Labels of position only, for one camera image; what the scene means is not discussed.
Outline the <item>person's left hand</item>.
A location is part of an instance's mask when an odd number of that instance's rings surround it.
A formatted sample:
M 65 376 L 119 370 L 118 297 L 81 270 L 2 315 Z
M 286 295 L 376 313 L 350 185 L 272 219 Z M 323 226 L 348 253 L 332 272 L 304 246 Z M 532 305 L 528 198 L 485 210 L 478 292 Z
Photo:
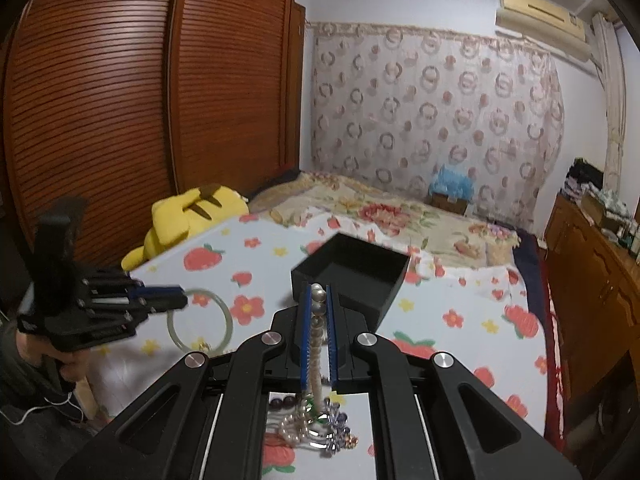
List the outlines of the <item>person's left hand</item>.
M 60 364 L 60 375 L 66 382 L 80 382 L 86 377 L 91 358 L 90 350 L 65 353 L 56 350 L 47 338 L 17 332 L 15 344 L 20 357 L 29 365 L 41 366 L 49 358 Z

